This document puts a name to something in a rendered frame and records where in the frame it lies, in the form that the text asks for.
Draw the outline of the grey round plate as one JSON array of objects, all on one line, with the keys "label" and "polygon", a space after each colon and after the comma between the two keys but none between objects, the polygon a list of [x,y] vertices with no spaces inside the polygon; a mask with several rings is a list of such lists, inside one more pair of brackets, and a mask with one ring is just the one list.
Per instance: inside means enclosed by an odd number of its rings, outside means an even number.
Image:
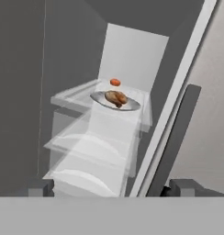
[{"label": "grey round plate", "polygon": [[128,98],[128,102],[122,107],[117,107],[115,104],[109,102],[105,97],[105,91],[93,92],[90,94],[90,97],[96,101],[101,106],[105,106],[110,109],[119,110],[119,111],[135,111],[140,109],[140,103],[132,98]]}]

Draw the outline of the brown chicken drumstick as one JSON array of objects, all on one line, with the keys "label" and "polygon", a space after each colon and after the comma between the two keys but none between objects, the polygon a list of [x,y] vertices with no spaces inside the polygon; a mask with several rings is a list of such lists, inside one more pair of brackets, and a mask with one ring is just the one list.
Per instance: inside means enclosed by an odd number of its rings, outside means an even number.
[{"label": "brown chicken drumstick", "polygon": [[114,104],[117,108],[121,108],[128,102],[128,98],[118,91],[107,91],[105,92],[105,98],[108,102]]}]

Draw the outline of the grey fridge door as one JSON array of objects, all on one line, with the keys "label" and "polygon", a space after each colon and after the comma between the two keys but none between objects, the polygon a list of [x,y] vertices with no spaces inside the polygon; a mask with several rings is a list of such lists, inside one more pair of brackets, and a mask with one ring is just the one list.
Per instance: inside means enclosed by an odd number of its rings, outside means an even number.
[{"label": "grey fridge door", "polygon": [[201,93],[168,178],[224,193],[224,0],[214,7],[187,82]]}]

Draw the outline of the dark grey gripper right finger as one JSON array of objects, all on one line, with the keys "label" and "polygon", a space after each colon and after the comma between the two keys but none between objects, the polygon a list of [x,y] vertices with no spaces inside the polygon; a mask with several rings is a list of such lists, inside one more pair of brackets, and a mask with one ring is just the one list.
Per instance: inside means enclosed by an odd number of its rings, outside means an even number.
[{"label": "dark grey gripper right finger", "polygon": [[172,179],[169,186],[164,188],[165,196],[214,197],[224,196],[223,193],[205,188],[193,179]]}]

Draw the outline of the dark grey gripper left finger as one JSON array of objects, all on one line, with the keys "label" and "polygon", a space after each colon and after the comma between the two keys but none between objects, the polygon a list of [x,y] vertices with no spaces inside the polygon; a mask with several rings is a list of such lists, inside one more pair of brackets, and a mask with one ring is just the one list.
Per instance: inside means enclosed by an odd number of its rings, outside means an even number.
[{"label": "dark grey gripper left finger", "polygon": [[54,181],[52,179],[33,179],[17,190],[13,196],[54,196],[53,188]]}]

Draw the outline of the clear glass fridge shelf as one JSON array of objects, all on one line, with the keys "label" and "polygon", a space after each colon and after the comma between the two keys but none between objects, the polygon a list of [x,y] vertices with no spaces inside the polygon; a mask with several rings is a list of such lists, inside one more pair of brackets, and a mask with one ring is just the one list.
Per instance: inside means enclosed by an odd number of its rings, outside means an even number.
[{"label": "clear glass fridge shelf", "polygon": [[138,125],[135,112],[92,110],[57,134],[45,147],[106,166],[124,167],[129,176],[134,176],[133,148]]},{"label": "clear glass fridge shelf", "polygon": [[54,95],[50,101],[56,106],[66,107],[78,112],[84,112],[84,108],[92,108],[93,104],[97,103],[90,97],[90,94],[93,92],[107,92],[110,90],[122,92],[127,98],[130,97],[140,103],[140,109],[138,110],[121,112],[140,111],[138,122],[141,130],[147,132],[152,126],[150,94],[137,88],[125,86],[124,84],[121,84],[120,86],[113,86],[109,83],[109,81],[93,80],[60,92],[57,95]]}]

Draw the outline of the clear fridge drawer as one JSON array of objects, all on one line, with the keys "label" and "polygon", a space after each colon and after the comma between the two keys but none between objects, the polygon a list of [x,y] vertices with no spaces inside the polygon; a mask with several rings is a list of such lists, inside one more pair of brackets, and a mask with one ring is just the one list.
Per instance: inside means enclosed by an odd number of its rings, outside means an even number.
[{"label": "clear fridge drawer", "polygon": [[120,197],[129,170],[129,161],[115,153],[83,154],[50,152],[46,178],[55,188],[71,196]]}]

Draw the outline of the grey fridge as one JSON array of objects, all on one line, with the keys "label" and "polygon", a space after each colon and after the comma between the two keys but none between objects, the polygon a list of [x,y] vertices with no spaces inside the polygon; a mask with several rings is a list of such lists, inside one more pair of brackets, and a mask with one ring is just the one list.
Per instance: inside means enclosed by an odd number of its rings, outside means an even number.
[{"label": "grey fridge", "polygon": [[158,118],[205,0],[0,0],[0,196],[49,169],[50,97],[94,80],[111,25],[168,37],[151,89]]}]

